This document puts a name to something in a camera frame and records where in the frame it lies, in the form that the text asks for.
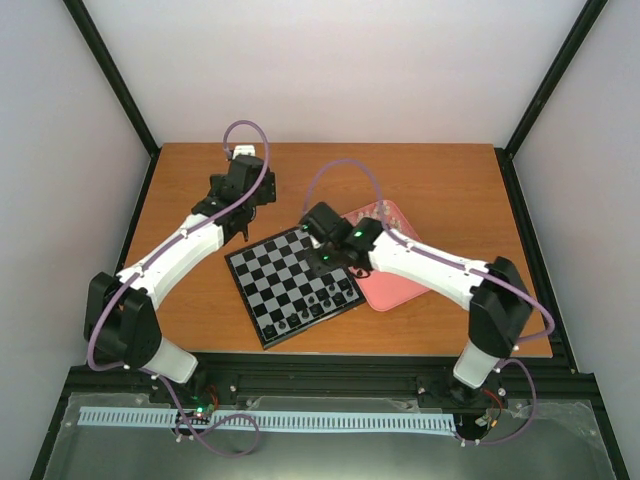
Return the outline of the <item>black rook chess piece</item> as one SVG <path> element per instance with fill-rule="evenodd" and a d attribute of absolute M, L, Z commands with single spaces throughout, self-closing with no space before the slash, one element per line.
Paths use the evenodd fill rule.
<path fill-rule="evenodd" d="M 265 335 L 269 338 L 275 336 L 277 331 L 273 325 L 269 325 L 264 329 Z"/>

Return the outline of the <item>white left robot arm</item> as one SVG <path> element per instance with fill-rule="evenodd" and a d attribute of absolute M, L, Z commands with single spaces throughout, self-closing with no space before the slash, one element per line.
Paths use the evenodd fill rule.
<path fill-rule="evenodd" d="M 166 339 L 156 311 L 170 291 L 202 260 L 246 236 L 259 206 L 276 200 L 275 174 L 251 145 L 236 147 L 225 174 L 210 178 L 207 196 L 178 229 L 142 260 L 90 282 L 84 337 L 96 371 L 142 369 L 173 381 L 186 402 L 201 400 L 208 378 L 196 357 Z"/>

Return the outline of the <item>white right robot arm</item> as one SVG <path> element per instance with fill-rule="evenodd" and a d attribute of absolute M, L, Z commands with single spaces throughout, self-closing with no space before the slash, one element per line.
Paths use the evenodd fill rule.
<path fill-rule="evenodd" d="M 334 268 L 392 274 L 451 300 L 468 313 L 468 341 L 453 367 L 453 378 L 480 388 L 507 364 L 524 342 L 549 335 L 555 322 L 526 289 L 515 265 L 455 256 L 422 244 L 384 220 L 363 218 L 353 225 L 328 204 L 306 212 L 300 230 L 312 246 L 307 261 L 321 276 Z"/>

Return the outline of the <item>black and grey chessboard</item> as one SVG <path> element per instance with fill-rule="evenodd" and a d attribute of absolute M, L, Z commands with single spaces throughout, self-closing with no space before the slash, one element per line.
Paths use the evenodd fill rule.
<path fill-rule="evenodd" d="M 366 302 L 354 276 L 344 268 L 335 269 L 320 278 L 314 277 L 306 261 L 306 249 L 310 246 L 311 239 L 307 233 L 291 228 L 225 256 L 236 288 L 265 350 Z M 342 280 L 349 282 L 347 290 L 356 292 L 355 299 L 346 297 L 347 290 L 339 286 Z M 329 285 L 336 286 L 335 294 L 328 291 Z M 324 300 L 317 298 L 320 290 L 325 290 L 327 298 L 331 299 L 330 309 L 323 306 Z M 334 296 L 338 293 L 346 300 L 342 305 L 334 303 Z M 306 300 L 310 296 L 315 298 L 314 304 L 322 306 L 324 313 L 321 316 L 314 317 L 311 314 L 312 305 L 307 304 Z M 307 321 L 300 318 L 303 309 L 309 311 Z M 300 323 L 290 327 L 287 317 L 293 313 L 298 315 Z M 285 331 L 278 328 L 280 321 L 287 323 Z M 271 338 L 264 332 L 269 325 L 273 325 L 277 331 Z"/>

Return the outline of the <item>pink plastic tray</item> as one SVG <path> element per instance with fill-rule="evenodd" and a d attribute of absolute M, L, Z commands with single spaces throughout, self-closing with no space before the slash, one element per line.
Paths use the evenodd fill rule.
<path fill-rule="evenodd" d="M 344 213 L 343 217 L 352 225 L 356 225 L 357 223 L 355 219 L 359 212 L 364 214 L 363 218 L 372 218 L 376 220 L 380 220 L 381 215 L 384 215 L 391 228 L 395 229 L 394 219 L 397 219 L 401 222 L 402 226 L 400 231 L 396 229 L 399 233 L 412 239 L 419 240 L 418 234 L 402 214 L 398 206 L 391 200 L 383 201 L 387 201 L 391 207 L 391 214 L 389 216 L 384 215 L 383 207 L 379 208 L 377 203 L 373 202 L 348 213 Z M 371 272 L 362 278 L 357 278 L 356 283 L 360 287 L 367 303 L 374 310 L 379 312 L 389 311 L 428 291 L 426 287 L 398 275 L 377 271 Z"/>

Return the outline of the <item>black left frame post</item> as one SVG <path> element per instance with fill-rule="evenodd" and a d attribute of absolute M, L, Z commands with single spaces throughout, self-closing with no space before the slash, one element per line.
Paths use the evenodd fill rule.
<path fill-rule="evenodd" d="M 155 159 L 159 155 L 160 147 L 155 141 L 85 2 L 81 0 L 63 0 L 63 4 L 121 105 L 145 152 L 150 159 Z"/>

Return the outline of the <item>black frame post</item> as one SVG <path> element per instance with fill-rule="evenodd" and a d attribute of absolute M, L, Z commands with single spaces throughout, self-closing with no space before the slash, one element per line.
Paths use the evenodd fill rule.
<path fill-rule="evenodd" d="M 85 2 L 81 0 L 63 0 L 63 4 L 121 105 L 145 152 L 150 159 L 155 159 L 159 155 L 160 147 L 155 141 Z"/>
<path fill-rule="evenodd" d="M 514 129 L 514 132 L 504 147 L 504 153 L 508 160 L 513 161 L 516 157 L 607 3 L 607 0 L 588 0 L 584 3 Z"/>

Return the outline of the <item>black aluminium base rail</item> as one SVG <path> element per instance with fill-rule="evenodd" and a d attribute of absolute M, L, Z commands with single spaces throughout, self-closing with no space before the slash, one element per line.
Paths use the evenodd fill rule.
<path fill-rule="evenodd" d="M 349 397 L 409 399 L 447 413 L 480 412 L 504 389 L 511 401 L 586 401 L 604 406 L 594 375 L 553 359 L 526 358 L 490 374 L 477 391 L 453 378 L 451 357 L 351 357 L 326 355 L 203 354 L 194 379 L 176 385 L 183 405 L 212 398 L 238 406 L 250 398 Z"/>

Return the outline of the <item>black right frame post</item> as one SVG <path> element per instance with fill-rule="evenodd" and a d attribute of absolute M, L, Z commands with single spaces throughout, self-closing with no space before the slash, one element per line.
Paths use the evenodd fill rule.
<path fill-rule="evenodd" d="M 516 157 L 607 3 L 607 0 L 588 0 L 584 3 L 514 129 L 514 132 L 504 147 L 504 153 L 508 160 L 513 161 Z"/>

